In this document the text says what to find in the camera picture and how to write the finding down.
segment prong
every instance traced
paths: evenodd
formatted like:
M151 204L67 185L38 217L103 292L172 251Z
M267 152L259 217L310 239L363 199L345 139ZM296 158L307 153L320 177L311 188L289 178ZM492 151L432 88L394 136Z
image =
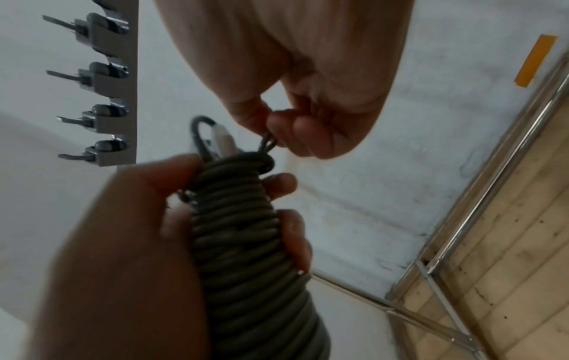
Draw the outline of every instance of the prong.
M95 161L95 155L88 152L84 152L82 155L59 154L57 157L64 160L84 160L90 163Z
M56 78L62 78L62 79L66 79L66 80L76 81L76 82L83 84L83 85L90 85L89 78L82 77L80 75L68 75L68 74L64 74L62 72L57 72L57 71L52 71L52 70L47 70L46 72L48 75L51 75L51 76L56 77Z
M56 19L56 18L53 18L51 16L47 16L47 15L42 15L41 18L44 19L45 21L47 21L48 23L52 23L52 24L62 26L64 28L68 28L68 29L70 29L76 33L79 33L83 36L86 33L85 28L83 26L79 26L79 25L74 24L74 23L67 23L66 21L62 21L60 19Z
M61 121L62 123L66 123L66 124L81 125L81 126L86 127L86 128L92 128L93 127L93 122L90 120L70 119L68 117L63 117L63 116L57 116L56 118L57 118L57 120Z

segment white plastic piece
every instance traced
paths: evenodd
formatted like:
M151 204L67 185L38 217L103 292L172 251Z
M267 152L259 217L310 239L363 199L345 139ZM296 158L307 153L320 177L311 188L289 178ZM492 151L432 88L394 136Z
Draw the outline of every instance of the white plastic piece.
M233 136L223 125L217 124L212 127L212 147L220 158L239 154L239 149L235 145Z

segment gray coiled spring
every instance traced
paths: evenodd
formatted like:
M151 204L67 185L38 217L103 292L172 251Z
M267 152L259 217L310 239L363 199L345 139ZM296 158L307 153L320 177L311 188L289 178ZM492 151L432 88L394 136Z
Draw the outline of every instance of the gray coiled spring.
M266 135L257 152L213 160L199 134L200 174L181 193L194 208L192 242L206 294L213 359L327 360L330 337L280 240L280 223L259 175L272 170Z

